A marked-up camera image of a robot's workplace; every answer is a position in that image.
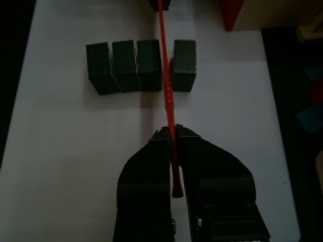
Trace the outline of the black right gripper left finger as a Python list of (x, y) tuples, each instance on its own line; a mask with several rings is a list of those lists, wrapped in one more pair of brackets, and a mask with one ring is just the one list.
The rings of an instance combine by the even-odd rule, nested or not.
[(131, 156), (117, 181), (113, 242), (173, 242), (171, 135), (157, 130)]

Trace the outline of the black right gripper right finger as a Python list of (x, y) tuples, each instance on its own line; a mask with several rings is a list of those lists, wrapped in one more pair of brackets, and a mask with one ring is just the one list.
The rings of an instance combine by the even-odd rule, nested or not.
[(183, 126), (176, 142), (192, 242), (268, 242), (248, 168)]

